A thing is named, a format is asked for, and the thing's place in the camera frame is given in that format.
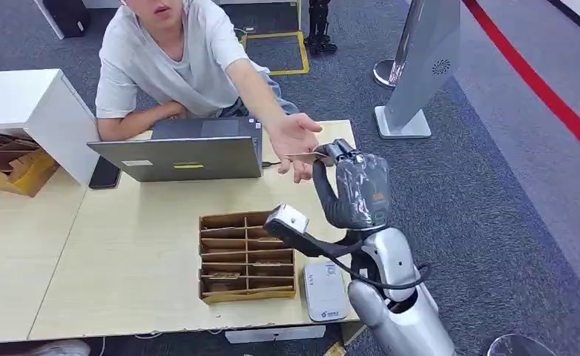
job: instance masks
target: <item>red floor stripe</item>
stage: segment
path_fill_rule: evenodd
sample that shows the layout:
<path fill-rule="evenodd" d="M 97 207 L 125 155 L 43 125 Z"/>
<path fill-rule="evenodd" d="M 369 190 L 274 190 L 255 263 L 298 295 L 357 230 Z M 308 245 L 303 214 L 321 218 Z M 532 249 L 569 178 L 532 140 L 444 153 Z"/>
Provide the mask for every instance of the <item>red floor stripe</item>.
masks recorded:
<path fill-rule="evenodd" d="M 530 67 L 476 0 L 463 0 L 463 3 L 519 76 L 580 141 L 580 116 Z"/>

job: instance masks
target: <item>white t-shirt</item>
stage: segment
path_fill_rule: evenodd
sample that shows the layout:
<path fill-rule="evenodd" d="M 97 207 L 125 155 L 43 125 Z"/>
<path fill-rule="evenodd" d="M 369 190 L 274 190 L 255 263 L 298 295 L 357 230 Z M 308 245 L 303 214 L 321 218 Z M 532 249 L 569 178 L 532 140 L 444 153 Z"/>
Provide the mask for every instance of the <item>white t-shirt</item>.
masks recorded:
<path fill-rule="evenodd" d="M 117 10 L 100 50 L 99 118 L 119 118 L 134 111 L 139 89 L 159 103 L 178 101 L 197 117 L 216 116 L 235 103 L 237 91 L 225 69 L 248 56 L 233 24 L 211 0 L 184 0 L 183 7 L 181 62 L 161 50 L 131 9 L 121 6 Z"/>

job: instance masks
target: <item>desk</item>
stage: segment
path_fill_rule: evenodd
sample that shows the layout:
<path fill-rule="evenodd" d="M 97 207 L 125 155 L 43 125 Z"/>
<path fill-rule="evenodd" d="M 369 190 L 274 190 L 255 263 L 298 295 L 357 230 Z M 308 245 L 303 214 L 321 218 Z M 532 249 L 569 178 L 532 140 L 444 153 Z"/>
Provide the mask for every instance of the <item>desk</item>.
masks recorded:
<path fill-rule="evenodd" d="M 321 142 L 354 142 L 348 121 L 323 128 Z M 263 141 L 264 160 L 276 160 Z M 123 174 L 117 189 L 88 191 L 30 339 L 311 323 L 302 291 L 293 299 L 214 305 L 198 298 L 198 218 L 279 202 L 310 217 L 313 235 L 329 241 L 344 235 L 325 221 L 312 182 L 295 185 L 275 168 L 261 179 L 143 184 Z M 307 257 L 295 256 L 299 275 Z M 352 309 L 347 320 L 357 320 Z"/>
<path fill-rule="evenodd" d="M 62 169 L 34 198 L 0 191 L 0 342 L 27 339 L 85 191 Z"/>

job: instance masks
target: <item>white label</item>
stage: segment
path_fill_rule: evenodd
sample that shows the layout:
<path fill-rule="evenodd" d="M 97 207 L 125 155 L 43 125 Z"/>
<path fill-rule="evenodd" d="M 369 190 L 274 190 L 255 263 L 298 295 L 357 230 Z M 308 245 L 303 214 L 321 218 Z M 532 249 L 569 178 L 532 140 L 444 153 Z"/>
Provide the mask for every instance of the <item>white label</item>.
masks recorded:
<path fill-rule="evenodd" d="M 124 163 L 127 166 L 133 166 L 133 165 L 152 165 L 151 161 L 146 161 L 146 160 L 140 160 L 140 161 L 122 161 L 122 163 Z"/>

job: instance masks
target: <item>gray carpet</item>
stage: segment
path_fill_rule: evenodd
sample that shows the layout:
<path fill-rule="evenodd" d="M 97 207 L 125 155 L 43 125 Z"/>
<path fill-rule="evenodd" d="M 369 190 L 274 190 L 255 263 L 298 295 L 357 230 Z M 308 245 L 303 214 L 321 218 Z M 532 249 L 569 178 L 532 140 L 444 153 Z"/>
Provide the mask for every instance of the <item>gray carpet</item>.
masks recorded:
<path fill-rule="evenodd" d="M 350 119 L 360 148 L 389 161 L 391 223 L 407 234 L 417 261 L 435 264 L 427 285 L 458 353 L 482 355 L 497 336 L 518 332 L 559 355 L 580 355 L 580 281 L 458 84 L 448 82 L 426 108 L 432 138 L 378 137 L 371 112 L 389 93 L 372 82 L 370 68 L 394 47 L 405 14 L 401 0 L 335 1 L 330 13 L 339 52 L 311 59 L 309 74 L 275 79 L 315 119 Z M 94 15 L 87 37 L 58 42 L 31 1 L 0 0 L 0 70 L 62 67 L 93 107 L 108 12 Z M 322 355 L 335 328 L 328 337 L 244 348 L 227 345 L 222 335 L 171 334 L 145 343 L 117 337 L 108 339 L 107 355 Z M 364 334 L 349 354 L 376 350 Z"/>
<path fill-rule="evenodd" d="M 246 52 L 252 61 L 272 71 L 300 70 L 303 62 L 298 42 L 296 36 L 248 39 Z"/>

